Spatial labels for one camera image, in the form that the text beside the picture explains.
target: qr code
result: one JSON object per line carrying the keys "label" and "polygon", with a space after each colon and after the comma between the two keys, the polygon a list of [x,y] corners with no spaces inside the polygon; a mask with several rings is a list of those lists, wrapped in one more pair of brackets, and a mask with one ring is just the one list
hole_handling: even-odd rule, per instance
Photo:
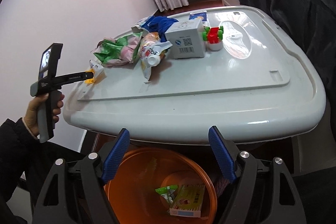
{"label": "qr code", "polygon": [[191,46],[192,45],[191,38],[183,38],[183,43],[185,46]]}
{"label": "qr code", "polygon": [[180,53],[194,52],[193,47],[186,47],[186,48],[179,48],[179,49],[180,49]]}

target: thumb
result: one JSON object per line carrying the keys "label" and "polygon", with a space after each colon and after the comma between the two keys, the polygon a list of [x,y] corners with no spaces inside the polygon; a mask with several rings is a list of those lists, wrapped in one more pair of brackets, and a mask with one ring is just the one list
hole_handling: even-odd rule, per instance
{"label": "thumb", "polygon": [[35,111],[37,108],[45,102],[49,97],[49,93],[36,96],[33,100],[29,102],[28,110]]}

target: white wall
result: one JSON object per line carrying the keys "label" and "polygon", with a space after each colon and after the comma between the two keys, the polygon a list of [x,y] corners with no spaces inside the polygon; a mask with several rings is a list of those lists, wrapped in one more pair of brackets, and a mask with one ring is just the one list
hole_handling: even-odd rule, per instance
{"label": "white wall", "polygon": [[[59,75],[83,71],[90,51],[102,38],[125,32],[156,10],[153,0],[3,0],[0,123],[24,115],[41,54],[50,44],[64,43]],[[71,89],[72,85],[65,86],[63,93],[67,95]],[[62,115],[60,119],[53,141],[77,150],[83,130],[66,124]]]}

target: device handle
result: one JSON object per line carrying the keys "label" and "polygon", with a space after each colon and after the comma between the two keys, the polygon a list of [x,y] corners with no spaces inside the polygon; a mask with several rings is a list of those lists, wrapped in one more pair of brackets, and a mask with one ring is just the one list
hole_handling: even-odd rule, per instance
{"label": "device handle", "polygon": [[62,92],[59,90],[51,91],[48,99],[37,110],[40,143],[44,143],[54,136],[55,122],[53,120],[53,109],[57,107],[61,94]]}

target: white plastic lid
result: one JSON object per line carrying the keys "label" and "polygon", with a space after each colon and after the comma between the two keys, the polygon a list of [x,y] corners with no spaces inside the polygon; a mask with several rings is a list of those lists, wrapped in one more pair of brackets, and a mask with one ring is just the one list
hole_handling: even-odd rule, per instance
{"label": "white plastic lid", "polygon": [[159,55],[151,55],[147,58],[147,62],[150,66],[155,67],[157,66],[161,61],[161,58]]}

